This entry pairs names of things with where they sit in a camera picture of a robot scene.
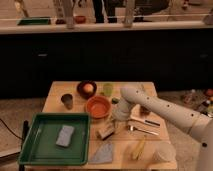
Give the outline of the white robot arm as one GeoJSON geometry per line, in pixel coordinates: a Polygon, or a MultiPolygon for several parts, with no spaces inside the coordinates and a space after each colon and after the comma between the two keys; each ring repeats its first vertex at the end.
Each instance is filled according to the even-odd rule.
{"type": "Polygon", "coordinates": [[[124,85],[120,88],[120,100],[106,124],[127,121],[136,105],[145,107],[166,119],[198,141],[200,151],[196,171],[213,171],[213,118],[158,97],[149,96],[135,85],[124,85]]]}

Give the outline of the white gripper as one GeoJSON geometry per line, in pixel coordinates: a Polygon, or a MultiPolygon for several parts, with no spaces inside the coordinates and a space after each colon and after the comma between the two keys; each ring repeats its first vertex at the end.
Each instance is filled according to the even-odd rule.
{"type": "MultiPolygon", "coordinates": [[[[135,107],[134,103],[128,102],[123,97],[120,98],[118,104],[112,110],[112,117],[117,121],[126,121],[130,118],[131,111],[135,107]]],[[[97,130],[97,137],[101,140],[105,140],[115,132],[115,126],[113,123],[107,123],[97,130]]]]}

